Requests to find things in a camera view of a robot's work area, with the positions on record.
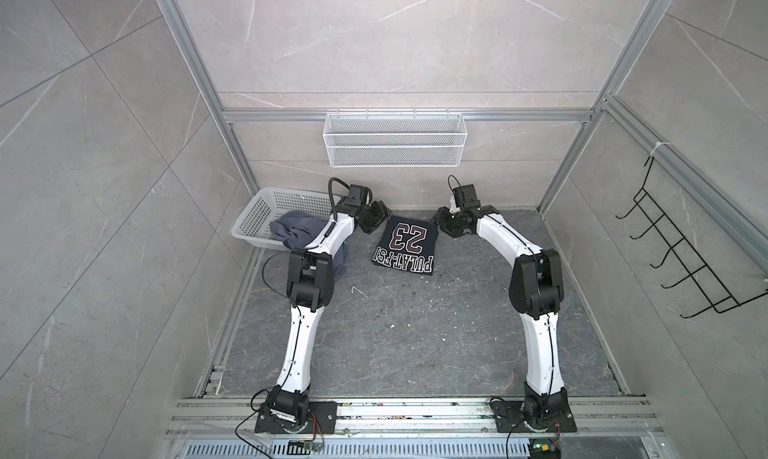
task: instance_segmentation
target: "vertical metal post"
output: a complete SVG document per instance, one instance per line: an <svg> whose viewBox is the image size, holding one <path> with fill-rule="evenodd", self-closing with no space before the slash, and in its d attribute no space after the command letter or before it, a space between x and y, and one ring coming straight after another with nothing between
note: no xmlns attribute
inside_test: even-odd
<svg viewBox="0 0 768 459"><path fill-rule="evenodd" d="M230 125L224 119L224 108L219 100L219 95L216 93L213 81L210 80L210 75L205 69L203 59L200 57L200 53L195 47L192 34L187 27L187 23L184 20L184 16L181 13L176 0L156 0L160 12L163 13L165 21L168 23L168 28L176 40L176 44L179 46L181 55L184 57L184 61L187 63L187 67L192 73L192 78L197 84L197 89L200 90L200 94L203 96L210 115L216 123L221 136L224 138L226 148L229 149L232 159L240 171L240 176L243 176L248 191L251 195L256 194L259 190L259 186L256 184L254 173L248 164L248 159L243 153L243 148L240 146L240 142L237 140L234 131Z"/></svg>
<svg viewBox="0 0 768 459"><path fill-rule="evenodd" d="M661 22L670 4L672 4L672 0L648 0L645 10L640 15L640 19L629 37L629 41L624 46L624 50L621 51L613 70L608 75L608 80L605 81L602 89L600 89L600 94L598 94L598 98L592 106L591 120L576 134L576 138L571 143L571 147L568 148L568 152L565 153L558 170L555 171L552 181L544 191L542 200L536 206L536 209L541 214L545 214L549 206L552 205L554 197L558 195L560 188L576 164L576 160L581 156L584 147L589 142L589 138L597 128L600 119L604 116L605 108L603 108L602 103L607 99L607 96L615 95L621 84L627 79L630 69L635 61L638 60L640 53L645 49L645 45L648 44L650 37L656 31L656 27Z"/></svg>

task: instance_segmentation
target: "black mounting plate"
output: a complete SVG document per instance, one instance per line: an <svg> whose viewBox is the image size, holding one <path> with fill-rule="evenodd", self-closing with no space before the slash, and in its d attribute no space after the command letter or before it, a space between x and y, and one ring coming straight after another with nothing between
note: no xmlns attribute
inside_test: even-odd
<svg viewBox="0 0 768 459"><path fill-rule="evenodd" d="M571 407L565 406L565 411L546 421L546 429L532 431L523 423L523 401L505 401L504 399L493 399L489 404L493 411L496 421L497 432L576 432L576 421L571 413Z"/></svg>
<svg viewBox="0 0 768 459"><path fill-rule="evenodd" d="M317 417L317 424L320 426L323 434L333 434L336 429L336 411L339 408L339 403L332 401L310 401L309 416L314 415ZM283 429L283 426L277 420L277 416L272 414L264 414L262 410L259 410L256 415L256 427L254 432L269 432L272 434L289 434ZM307 426L296 434L311 434L312 433L312 419L307 421Z"/></svg>

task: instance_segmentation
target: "black hook rack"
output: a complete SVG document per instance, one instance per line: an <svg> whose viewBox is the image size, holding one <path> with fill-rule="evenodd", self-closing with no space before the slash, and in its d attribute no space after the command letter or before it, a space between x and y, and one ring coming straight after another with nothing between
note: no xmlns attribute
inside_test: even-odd
<svg viewBox="0 0 768 459"><path fill-rule="evenodd" d="M645 160L645 164L643 165L643 166L648 166L648 170L645 173L645 179L643 179L643 185L640 187L640 190L638 191L638 193L635 194L634 197L632 198L632 201L634 202L634 206L632 206L632 208L629 209L629 211L626 214L624 214L623 216L621 216L621 217L616 216L616 219L622 220L625 217L627 217L635 209L639 209L645 215L645 217L648 218L648 220L650 221L650 226L648 226L648 228L645 231L643 231L643 233L640 234L638 237L634 237L634 236L630 235L630 239L639 239L639 238L643 237L644 235L646 235L646 233L648 231L655 230L659 234L659 236L661 236L661 239L663 239L664 242L667 243L667 248L668 248L667 249L667 253L664 254L664 258L661 260L661 262L659 262L658 265L651 264L650 267L652 267L654 269L659 269L664 264L664 262L667 260L667 257L669 257L670 253L672 253L677 258L677 261L683 266L683 269L685 269L685 272L686 272L686 275L685 275L685 277L683 277L683 279L680 279L679 281L675 282L673 285L663 285L662 284L661 287L663 287L664 289L672 289L676 285L680 284L682 281L685 281L686 279L690 278L691 280L694 281L694 284L696 284L696 287L699 288L699 291L701 291L701 293L704 295L704 298L706 299L706 301L710 303L707 307L705 307L704 309L702 309L702 310L700 310L698 312L695 312L694 314L691 314L691 315L682 315L682 314L680 314L680 317L682 317L684 319L689 319L689 318L692 318L692 317L695 317L695 316L701 314L702 312L708 311L710 309L713 309L718 314L722 314L722 313L724 313L726 311L730 311L730 310L735 309L737 307L741 307L742 305L745 305L748 302L752 302L755 299L759 299L759 298L763 297L764 295L768 295L768 289L766 289L766 291L763 292L763 294L756 295L753 298L747 299L746 301L739 301L738 299L736 299L734 297L734 295L731 293L731 291L728 290L728 288L723 283L723 281L720 280L720 277L718 277L717 274L715 274L715 272L712 270L710 265L706 263L706 261L704 260L703 257L701 257L701 254L696 250L694 245L691 244L690 241L688 240L688 238L686 238L685 234L683 234L680 231L680 228L677 227L677 224L675 224L674 221L667 215L667 213L665 213L664 210L661 209L661 206L659 206L659 204L656 202L654 197L652 195L650 195L648 193L648 191L645 189L645 184L648 182L648 175L650 174L650 168L653 165L654 165L654 157L650 156L650 157L648 157L648 159ZM658 208L658 210L661 212L661 216L659 216L656 220L652 220L650 218L650 216L648 215L648 211L646 211L643 208L642 204L640 204L645 199L648 199L650 202L652 202ZM682 239L676 241L674 244L670 243L670 241L667 239L667 236L665 236L661 232L661 229L659 229L658 226L657 226L659 221L661 221L664 217L667 218L669 223L672 225L672 227L674 227L674 229L677 231L678 234L680 234L680 237L682 238ZM699 260L704 265L702 265L701 267L696 268L694 270L690 270L688 265L682 260L682 258L680 258L680 255L678 255L677 251L675 250L675 247L677 247L681 243L686 243L690 247L690 249L692 251L694 251L694 253L696 253L696 256L698 256ZM699 281L696 280L695 274L697 272L703 271L705 269L712 274L712 276L717 280L717 282L720 283L720 286L723 288L723 290L726 293L726 297L724 299L720 299L719 301L713 301L712 299L710 299L709 295L707 295L706 292L704 291L704 288L701 287L701 284L699 283ZM721 307L724 307L725 309L719 309L717 307L717 306L723 304L725 301L728 301L729 299L732 299L734 301L734 304L729 304L729 305L721 306Z"/></svg>

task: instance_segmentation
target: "robotic arm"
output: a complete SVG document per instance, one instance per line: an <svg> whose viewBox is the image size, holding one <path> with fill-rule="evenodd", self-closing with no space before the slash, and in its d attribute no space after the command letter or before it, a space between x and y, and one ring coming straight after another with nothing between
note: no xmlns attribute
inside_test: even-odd
<svg viewBox="0 0 768 459"><path fill-rule="evenodd" d="M328 224L306 246L290 253L286 295L291 300L291 330L283 368L264 405L288 432L300 432L309 414L310 360L317 325L333 296L333 256L357 226L372 233L391 213L382 201L372 202L365 186L346 185L349 189L338 204L332 205Z"/></svg>
<svg viewBox="0 0 768 459"><path fill-rule="evenodd" d="M546 429L569 413L558 360L558 311L563 300L560 255L525 239L493 206L481 206L474 185L452 191L452 207L442 207L435 215L440 229L451 237L479 235L512 266L509 299L523 320L528 353L523 416L530 427Z"/></svg>

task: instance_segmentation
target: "folded t-shirt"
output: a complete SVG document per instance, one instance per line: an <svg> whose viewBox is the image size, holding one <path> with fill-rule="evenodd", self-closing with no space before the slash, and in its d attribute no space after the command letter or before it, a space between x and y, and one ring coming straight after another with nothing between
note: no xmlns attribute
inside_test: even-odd
<svg viewBox="0 0 768 459"><path fill-rule="evenodd" d="M432 275L437 227L425 221L392 216L373 254L374 264Z"/></svg>

